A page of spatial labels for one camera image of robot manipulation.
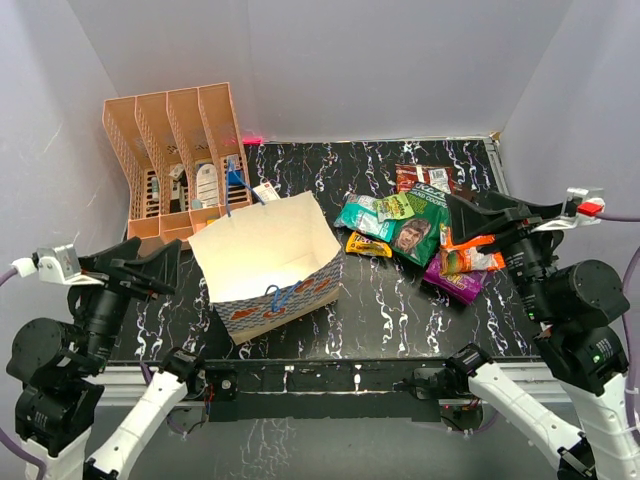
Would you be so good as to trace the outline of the orange snack packet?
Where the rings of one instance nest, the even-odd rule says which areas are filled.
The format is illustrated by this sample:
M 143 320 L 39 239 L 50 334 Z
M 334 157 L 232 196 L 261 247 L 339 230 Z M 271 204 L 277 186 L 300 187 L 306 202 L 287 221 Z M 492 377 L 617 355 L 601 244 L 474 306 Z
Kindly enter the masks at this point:
M 472 271 L 495 271 L 503 269 L 506 264 L 502 257 L 465 257 L 452 252 L 451 228 L 440 225 L 440 260 L 442 274 L 467 273 Z

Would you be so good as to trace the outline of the brown kettle chips bag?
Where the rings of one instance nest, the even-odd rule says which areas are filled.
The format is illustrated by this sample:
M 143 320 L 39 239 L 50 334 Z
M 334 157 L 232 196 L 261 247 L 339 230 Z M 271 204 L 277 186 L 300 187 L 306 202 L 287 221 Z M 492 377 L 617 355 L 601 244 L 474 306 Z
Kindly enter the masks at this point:
M 472 203 L 476 200 L 477 193 L 465 185 L 454 183 L 450 189 L 452 195 L 459 196 Z

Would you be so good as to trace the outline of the purple snack bag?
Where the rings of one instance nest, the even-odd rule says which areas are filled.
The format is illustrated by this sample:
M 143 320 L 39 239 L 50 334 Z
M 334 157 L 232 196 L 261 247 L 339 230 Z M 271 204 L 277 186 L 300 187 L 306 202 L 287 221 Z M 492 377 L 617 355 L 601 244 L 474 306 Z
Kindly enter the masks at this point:
M 424 273 L 423 281 L 444 290 L 468 306 L 483 290 L 487 277 L 487 271 L 442 274 L 440 255 L 436 254 Z

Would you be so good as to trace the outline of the green snack bag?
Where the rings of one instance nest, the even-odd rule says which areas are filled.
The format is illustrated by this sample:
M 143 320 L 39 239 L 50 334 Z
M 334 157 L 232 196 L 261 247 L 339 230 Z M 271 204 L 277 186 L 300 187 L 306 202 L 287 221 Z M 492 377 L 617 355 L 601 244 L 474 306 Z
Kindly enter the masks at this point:
M 426 267 L 440 247 L 440 227 L 449 224 L 448 194 L 416 183 L 405 196 L 414 215 L 397 221 L 390 246 L 395 254 Z

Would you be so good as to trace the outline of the yellow green snack packet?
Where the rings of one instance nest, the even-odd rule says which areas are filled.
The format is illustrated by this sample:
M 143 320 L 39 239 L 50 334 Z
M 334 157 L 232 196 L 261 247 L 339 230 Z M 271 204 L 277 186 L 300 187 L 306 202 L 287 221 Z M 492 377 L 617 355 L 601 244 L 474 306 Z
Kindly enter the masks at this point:
M 405 220 L 415 214 L 405 192 L 377 199 L 374 206 L 379 222 Z

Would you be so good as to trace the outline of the red doritos bag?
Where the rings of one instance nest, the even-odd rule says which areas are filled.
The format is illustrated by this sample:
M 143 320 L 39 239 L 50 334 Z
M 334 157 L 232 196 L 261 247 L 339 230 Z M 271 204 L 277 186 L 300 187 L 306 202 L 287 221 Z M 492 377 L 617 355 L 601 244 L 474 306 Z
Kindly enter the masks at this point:
M 445 193 L 452 193 L 454 182 L 450 167 L 396 164 L 395 172 L 397 193 L 410 191 L 416 183 L 428 184 Z

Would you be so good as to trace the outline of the teal foxs candy bag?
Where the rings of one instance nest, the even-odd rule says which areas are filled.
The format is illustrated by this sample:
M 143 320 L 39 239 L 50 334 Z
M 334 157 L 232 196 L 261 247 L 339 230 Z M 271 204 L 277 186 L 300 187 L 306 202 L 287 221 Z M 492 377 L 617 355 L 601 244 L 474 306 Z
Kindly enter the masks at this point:
M 389 242 L 394 233 L 395 221 L 378 219 L 374 197 L 349 193 L 333 226 Z

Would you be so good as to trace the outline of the blue checkered paper bag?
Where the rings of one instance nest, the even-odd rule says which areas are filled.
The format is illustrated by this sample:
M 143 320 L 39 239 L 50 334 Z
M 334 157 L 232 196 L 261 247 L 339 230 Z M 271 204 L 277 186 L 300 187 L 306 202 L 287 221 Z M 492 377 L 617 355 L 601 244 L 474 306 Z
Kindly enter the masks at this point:
M 310 191 L 227 209 L 188 242 L 235 344 L 339 297 L 344 254 Z

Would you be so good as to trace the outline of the yellow brown candy packet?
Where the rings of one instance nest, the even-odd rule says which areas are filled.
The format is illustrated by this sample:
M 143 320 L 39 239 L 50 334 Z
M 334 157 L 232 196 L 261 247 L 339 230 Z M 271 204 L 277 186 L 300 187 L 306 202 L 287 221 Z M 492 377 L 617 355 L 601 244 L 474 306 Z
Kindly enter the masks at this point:
M 351 233 L 345 252 L 369 257 L 391 258 L 393 256 L 392 249 L 387 243 L 370 239 L 357 231 Z

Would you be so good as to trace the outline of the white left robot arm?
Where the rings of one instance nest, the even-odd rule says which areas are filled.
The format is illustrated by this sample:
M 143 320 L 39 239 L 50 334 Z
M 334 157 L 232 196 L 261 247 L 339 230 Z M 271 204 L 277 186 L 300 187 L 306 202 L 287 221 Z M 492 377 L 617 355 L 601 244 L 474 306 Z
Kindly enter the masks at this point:
M 86 444 L 105 391 L 93 383 L 104 372 L 132 300 L 149 302 L 176 291 L 182 242 L 174 240 L 147 256 L 132 237 L 80 257 L 73 245 L 40 248 L 18 259 L 2 281 L 38 275 L 64 285 L 72 320 L 40 317 L 18 331 L 7 374 L 20 381 L 14 442 L 2 443 L 25 461 L 28 479 L 126 479 L 172 410 L 206 387 L 204 361 L 172 349 L 152 374 L 145 392 L 93 454 Z

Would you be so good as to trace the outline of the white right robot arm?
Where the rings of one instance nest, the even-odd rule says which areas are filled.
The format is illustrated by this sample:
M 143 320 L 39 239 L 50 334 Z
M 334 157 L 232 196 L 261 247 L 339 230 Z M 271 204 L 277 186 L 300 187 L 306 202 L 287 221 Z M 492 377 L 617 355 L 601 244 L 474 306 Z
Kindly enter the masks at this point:
M 489 403 L 545 455 L 561 479 L 637 478 L 635 370 L 630 349 L 612 329 L 630 307 L 623 281 L 599 260 L 556 265 L 565 232 L 601 220 L 603 192 L 571 188 L 553 205 L 498 192 L 475 203 L 450 195 L 446 203 L 455 243 L 492 237 L 487 249 L 502 255 L 527 317 L 541 325 L 535 346 L 579 424 L 558 418 L 474 344 L 448 358 L 447 388 Z

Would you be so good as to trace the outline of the white tube in organizer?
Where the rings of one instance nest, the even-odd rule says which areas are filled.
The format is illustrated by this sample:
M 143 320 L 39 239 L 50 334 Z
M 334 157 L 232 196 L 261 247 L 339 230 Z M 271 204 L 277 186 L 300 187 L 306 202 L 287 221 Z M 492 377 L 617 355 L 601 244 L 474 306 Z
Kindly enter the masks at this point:
M 151 178 L 151 199 L 154 201 L 158 201 L 160 196 L 160 185 L 159 180 L 156 176 Z

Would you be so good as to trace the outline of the orange plastic file organizer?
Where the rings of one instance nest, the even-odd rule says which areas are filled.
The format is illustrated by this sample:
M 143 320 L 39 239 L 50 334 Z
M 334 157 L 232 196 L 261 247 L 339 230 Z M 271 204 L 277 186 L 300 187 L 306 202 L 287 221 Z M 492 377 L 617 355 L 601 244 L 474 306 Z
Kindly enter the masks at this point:
M 252 204 L 248 159 L 229 83 L 108 99 L 102 123 L 129 186 L 126 234 L 142 239 L 140 252 L 191 235 L 227 209 Z M 217 170 L 219 204 L 196 198 L 202 163 Z M 151 178 L 160 185 L 151 199 Z

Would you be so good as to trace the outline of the small white red box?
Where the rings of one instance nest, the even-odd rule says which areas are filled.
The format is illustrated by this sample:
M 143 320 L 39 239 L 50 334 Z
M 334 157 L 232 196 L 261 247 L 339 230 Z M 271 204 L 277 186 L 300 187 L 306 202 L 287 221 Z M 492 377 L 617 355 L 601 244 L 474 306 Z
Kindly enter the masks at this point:
M 253 188 L 253 192 L 257 195 L 261 202 L 270 202 L 279 200 L 280 196 L 271 182 L 261 183 Z

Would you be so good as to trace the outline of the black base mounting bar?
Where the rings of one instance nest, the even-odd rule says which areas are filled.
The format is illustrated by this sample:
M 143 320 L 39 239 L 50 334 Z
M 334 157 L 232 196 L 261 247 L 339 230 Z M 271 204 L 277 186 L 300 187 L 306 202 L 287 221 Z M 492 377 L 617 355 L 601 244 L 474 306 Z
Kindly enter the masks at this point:
M 478 401 L 442 359 L 209 360 L 209 419 L 404 418 L 438 422 Z

